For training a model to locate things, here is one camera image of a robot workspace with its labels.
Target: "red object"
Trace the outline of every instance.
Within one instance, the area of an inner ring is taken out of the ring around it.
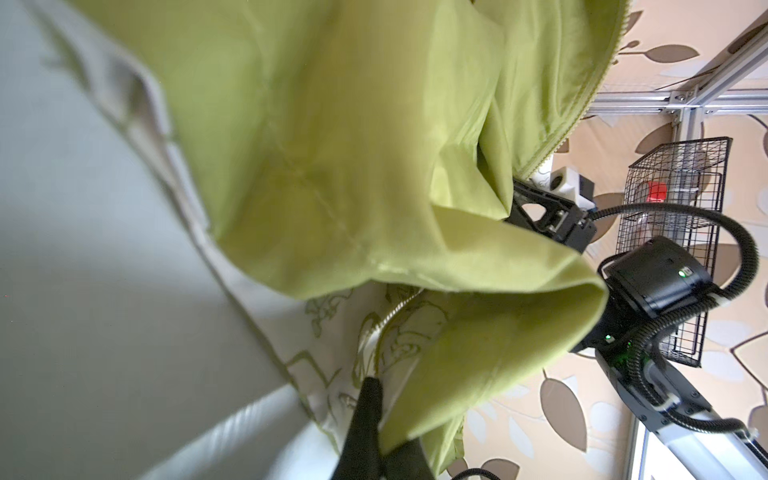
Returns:
[[[667,199],[667,184],[663,182],[648,182],[648,197],[645,199],[647,202],[663,202]]]

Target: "aluminum frame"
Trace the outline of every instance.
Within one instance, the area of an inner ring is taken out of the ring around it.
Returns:
[[[598,93],[587,114],[672,114],[674,140],[696,140],[707,115],[768,114],[768,88],[729,90],[766,60],[768,25],[689,91]]]

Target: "leaf pattern wallpaper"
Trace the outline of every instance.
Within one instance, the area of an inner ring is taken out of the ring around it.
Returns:
[[[571,446],[587,451],[587,424],[576,394],[560,380],[547,378],[541,384],[541,409],[554,432]]]
[[[687,79],[718,66],[760,31],[768,21],[762,16],[767,9],[768,2],[762,0],[736,0],[728,8],[716,0],[700,0],[696,8],[683,1],[635,1],[603,91],[692,87]],[[759,68],[737,88],[766,86],[768,67]]]
[[[669,122],[643,137],[634,149],[634,153],[645,155],[659,145],[671,142],[672,138],[672,122]]]
[[[621,205],[623,202],[624,193],[602,194],[594,197],[594,205],[598,210],[616,207],[617,205]],[[594,222],[594,225],[598,231],[595,233],[594,237],[592,237],[592,241],[590,243],[597,242],[606,233],[608,233],[608,231],[611,230],[611,227],[614,226],[614,223],[616,223],[617,219],[618,217],[614,215],[612,217],[601,218],[600,220]]]

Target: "white mattress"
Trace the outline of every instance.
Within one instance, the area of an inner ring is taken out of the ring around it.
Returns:
[[[0,0],[0,478],[328,478],[161,184]]]

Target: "beige wallpaper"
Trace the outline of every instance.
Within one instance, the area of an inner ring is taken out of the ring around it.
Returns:
[[[603,91],[691,87],[768,21],[768,0],[637,0]],[[768,65],[735,88],[768,87]]]
[[[664,115],[588,118],[556,154],[554,168],[570,165],[595,182],[598,203],[621,202],[627,168],[658,144],[671,141]],[[745,223],[768,257],[768,118],[721,116],[703,125],[707,137],[734,139],[726,184],[726,214]],[[617,225],[585,252],[594,266],[616,247]],[[738,267],[730,238],[721,239],[716,278]],[[722,416],[764,431],[768,446],[768,261],[753,286],[710,314],[702,368],[679,366]],[[567,354],[544,372],[467,415],[465,457],[452,465],[485,466],[502,480],[608,480],[621,474],[631,417],[597,363]]]

